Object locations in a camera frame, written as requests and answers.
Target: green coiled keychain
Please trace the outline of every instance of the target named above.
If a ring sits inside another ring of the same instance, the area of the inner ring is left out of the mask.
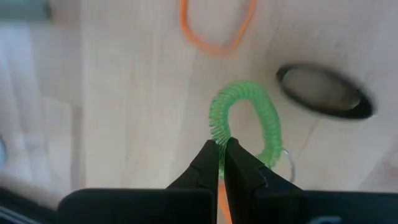
[[[239,100],[249,100],[260,120],[264,148],[256,157],[271,169],[276,165],[282,151],[279,117],[268,94],[254,82],[232,82],[218,92],[211,102],[209,113],[212,139],[220,146],[219,175],[222,179],[226,144],[231,137],[228,112]]]

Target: orange string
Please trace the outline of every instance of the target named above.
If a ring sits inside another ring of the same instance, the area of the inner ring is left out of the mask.
[[[202,40],[200,40],[189,28],[188,22],[187,22],[187,4],[188,0],[180,0],[180,26],[181,29],[185,35],[185,37],[194,45],[196,45],[199,49],[204,50],[208,52],[211,55],[217,56],[217,55],[225,55],[235,49],[236,46],[240,43],[243,33],[246,30],[246,27],[249,24],[250,19],[253,16],[254,13],[254,3],[255,0],[250,0],[250,5],[249,5],[249,11],[248,14],[246,15],[246,18],[244,19],[241,28],[239,29],[238,37],[234,40],[234,42],[227,47],[219,47],[219,46],[214,46],[210,45]]]
[[[228,202],[226,201],[226,190],[224,182],[218,185],[218,204],[227,224],[232,224],[231,214],[229,213]]]

